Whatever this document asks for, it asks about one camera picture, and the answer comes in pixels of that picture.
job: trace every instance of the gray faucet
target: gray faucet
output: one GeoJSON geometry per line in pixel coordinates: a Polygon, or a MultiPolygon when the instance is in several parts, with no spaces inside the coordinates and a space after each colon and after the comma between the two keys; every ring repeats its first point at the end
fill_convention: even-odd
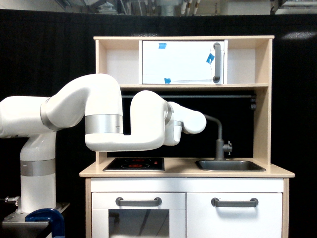
{"type": "Polygon", "coordinates": [[[230,143],[230,141],[228,141],[228,144],[224,143],[224,140],[222,139],[222,124],[221,122],[214,117],[208,116],[206,114],[204,114],[205,118],[207,120],[211,120],[217,123],[218,125],[218,139],[216,140],[216,156],[214,158],[214,160],[226,160],[224,158],[224,153],[225,152],[232,152],[232,144],[230,143]]]}

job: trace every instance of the faucet handle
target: faucet handle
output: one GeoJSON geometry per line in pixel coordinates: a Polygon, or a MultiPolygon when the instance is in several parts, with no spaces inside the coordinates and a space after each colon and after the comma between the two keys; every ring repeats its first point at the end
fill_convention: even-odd
{"type": "Polygon", "coordinates": [[[232,152],[232,143],[228,140],[228,144],[223,145],[223,151],[228,152],[228,155],[232,152]]]}

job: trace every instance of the countertop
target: countertop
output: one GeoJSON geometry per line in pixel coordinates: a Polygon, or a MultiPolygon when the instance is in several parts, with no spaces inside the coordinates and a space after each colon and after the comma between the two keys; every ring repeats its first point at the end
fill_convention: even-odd
{"type": "Polygon", "coordinates": [[[252,158],[236,158],[233,160],[253,161],[257,165],[265,168],[264,172],[213,172],[200,170],[195,161],[212,160],[213,158],[164,158],[165,171],[124,171],[124,172],[104,172],[103,169],[114,158],[106,158],[101,164],[96,162],[84,169],[79,176],[86,178],[108,177],[108,178],[136,178],[136,177],[206,177],[206,178],[293,178],[294,173],[287,171],[279,166],[266,165],[252,158]]]}

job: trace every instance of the oven window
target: oven window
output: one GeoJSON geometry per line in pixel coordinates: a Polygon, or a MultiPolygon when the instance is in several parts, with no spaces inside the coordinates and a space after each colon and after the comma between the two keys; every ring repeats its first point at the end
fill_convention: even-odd
{"type": "Polygon", "coordinates": [[[109,238],[168,238],[169,210],[110,209],[109,238]]]}

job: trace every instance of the drawer handle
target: drawer handle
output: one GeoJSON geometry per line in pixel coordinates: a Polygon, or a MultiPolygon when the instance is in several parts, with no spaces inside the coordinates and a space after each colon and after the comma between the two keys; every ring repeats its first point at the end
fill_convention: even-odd
{"type": "Polygon", "coordinates": [[[214,207],[256,207],[259,201],[256,198],[251,198],[250,201],[219,201],[214,197],[211,204],[214,207]]]}
{"type": "Polygon", "coordinates": [[[213,45],[213,48],[215,49],[216,54],[214,57],[214,77],[212,80],[214,83],[218,83],[221,74],[221,46],[218,42],[216,42],[213,45]]]}
{"type": "Polygon", "coordinates": [[[118,197],[115,203],[120,207],[158,207],[162,204],[162,199],[156,197],[154,200],[123,200],[118,197]]]}

